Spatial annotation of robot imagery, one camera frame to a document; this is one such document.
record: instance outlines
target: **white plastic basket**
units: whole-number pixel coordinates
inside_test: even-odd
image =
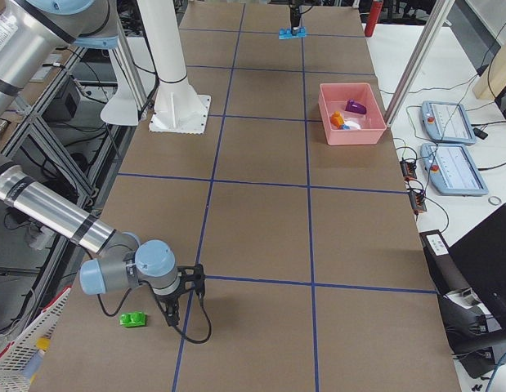
[[[15,341],[0,353],[0,392],[27,392],[30,383],[21,372],[38,351],[37,340],[40,337],[51,338],[70,291],[71,287],[66,287]]]

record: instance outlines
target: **metal ring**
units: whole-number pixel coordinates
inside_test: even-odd
[[[501,204],[501,198],[498,196],[490,196],[489,197],[489,203],[493,206],[499,206]]]

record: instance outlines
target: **label on robot arm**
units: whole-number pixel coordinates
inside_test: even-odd
[[[18,30],[15,16],[0,15],[0,51],[7,45],[7,42]]]
[[[428,235],[427,240],[431,244],[431,248],[436,256],[449,254],[446,245],[438,234]]]

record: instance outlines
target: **pink plastic container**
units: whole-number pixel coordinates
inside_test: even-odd
[[[362,104],[367,113],[347,112],[348,100]],[[328,145],[375,145],[387,129],[368,83],[322,83],[318,105]],[[338,129],[331,123],[335,111],[340,112],[347,125],[355,123],[360,129]]]

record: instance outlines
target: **red tube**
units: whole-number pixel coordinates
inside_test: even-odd
[[[383,0],[373,0],[373,5],[370,6],[369,19],[365,25],[365,36],[372,37],[374,26],[378,23],[380,12],[382,11]]]

